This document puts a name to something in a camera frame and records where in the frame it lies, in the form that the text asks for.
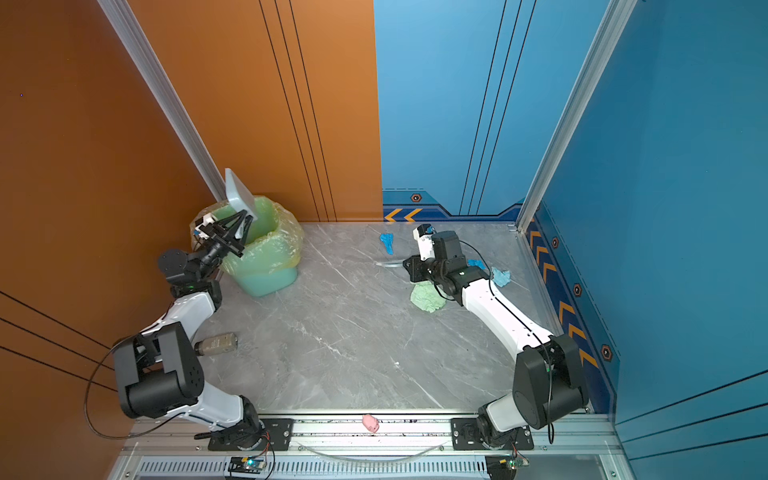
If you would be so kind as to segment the grey-blue plastic dustpan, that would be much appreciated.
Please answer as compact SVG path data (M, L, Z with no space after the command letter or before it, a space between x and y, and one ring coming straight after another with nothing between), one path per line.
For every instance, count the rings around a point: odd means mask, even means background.
M253 221L258 219L254 196L230 168L225 169L225 190L227 201L236 213L244 211Z

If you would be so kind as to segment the grey-blue hand brush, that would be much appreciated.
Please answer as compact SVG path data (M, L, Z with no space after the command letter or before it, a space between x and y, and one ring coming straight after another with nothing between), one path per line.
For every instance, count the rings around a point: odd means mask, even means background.
M382 268L400 269L400 268L404 268L405 262L406 262L406 259L398 258L398 259L375 260L374 264Z

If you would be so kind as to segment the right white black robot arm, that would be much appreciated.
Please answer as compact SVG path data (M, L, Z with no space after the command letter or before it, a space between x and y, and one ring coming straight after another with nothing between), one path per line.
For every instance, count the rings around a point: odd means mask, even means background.
M469 244L456 232L422 224L413 237L419 253L403 261L410 281L429 282L441 298L479 318L514 360L512 392L478 410L481 441L500 449L514 434L542 428L553 441L554 423L590 403L575 340L538 325L507 299L487 262L481 267L469 263L462 250ZM474 246L469 249L479 252Z

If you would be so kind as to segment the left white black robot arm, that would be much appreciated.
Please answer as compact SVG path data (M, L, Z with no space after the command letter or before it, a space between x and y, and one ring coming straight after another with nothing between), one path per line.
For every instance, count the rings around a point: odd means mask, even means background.
M174 298L167 312L112 350L120 408L132 419L186 419L205 426L211 450L252 450L265 428L250 400L207 383L192 344L197 330L220 307L215 276L230 254L241 256L253 221L241 210L201 225L202 245L191 253L171 249L158 266Z

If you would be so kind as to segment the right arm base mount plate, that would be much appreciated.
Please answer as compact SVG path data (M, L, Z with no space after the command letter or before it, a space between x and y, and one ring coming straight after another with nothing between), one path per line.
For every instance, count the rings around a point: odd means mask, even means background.
M452 445L458 451L531 451L533 436L527 426L497 431L485 417L457 417L450 420Z

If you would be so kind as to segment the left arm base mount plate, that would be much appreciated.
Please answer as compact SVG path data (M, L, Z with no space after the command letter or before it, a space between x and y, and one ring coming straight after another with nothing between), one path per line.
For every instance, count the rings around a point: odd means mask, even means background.
M210 451L284 452L290 447L293 427L291 418L260 419L255 426L242 421L223 430L207 432L207 448Z

